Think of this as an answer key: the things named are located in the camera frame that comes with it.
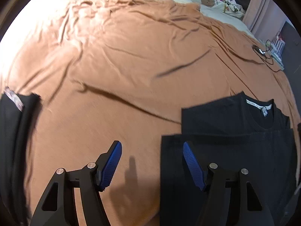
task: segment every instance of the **orange blanket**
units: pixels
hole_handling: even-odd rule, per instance
[[[1,81],[2,91],[8,85],[43,99],[28,144],[32,212],[56,169],[80,169],[120,140],[120,163],[101,193],[104,208],[111,225],[148,223],[159,210],[161,135],[180,132],[183,107],[241,91],[274,98],[297,134],[288,80],[253,44],[260,46],[203,16],[197,4],[172,0],[70,1],[37,23]],[[296,144],[299,167],[297,135]]]

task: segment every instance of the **ridged blue surface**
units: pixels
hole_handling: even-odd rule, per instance
[[[183,155],[190,170],[192,179],[195,182],[195,186],[199,187],[201,190],[204,190],[206,184],[204,182],[203,170],[201,169],[187,142],[185,142],[183,145]]]
[[[106,163],[105,167],[102,170],[101,183],[99,185],[102,190],[104,190],[106,187],[110,185],[113,175],[116,171],[118,162],[120,160],[121,153],[122,153],[122,145],[120,142],[118,142],[111,156],[109,157],[108,162]]]

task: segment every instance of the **curtain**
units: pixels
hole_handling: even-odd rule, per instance
[[[251,0],[243,22],[256,39],[266,42],[281,31],[286,19],[273,0]]]

